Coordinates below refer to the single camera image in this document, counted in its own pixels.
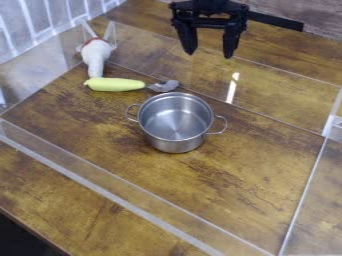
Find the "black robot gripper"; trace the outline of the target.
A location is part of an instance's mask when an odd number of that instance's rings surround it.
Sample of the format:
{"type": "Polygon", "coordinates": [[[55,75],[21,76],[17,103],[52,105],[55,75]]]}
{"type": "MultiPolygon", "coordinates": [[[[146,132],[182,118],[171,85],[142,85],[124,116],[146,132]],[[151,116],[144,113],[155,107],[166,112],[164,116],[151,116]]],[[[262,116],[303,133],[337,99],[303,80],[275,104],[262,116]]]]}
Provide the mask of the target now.
{"type": "Polygon", "coordinates": [[[223,29],[223,55],[230,59],[238,48],[242,32],[247,29],[249,6],[233,0],[186,0],[170,4],[171,24],[184,52],[198,48],[195,28],[223,29]]]}

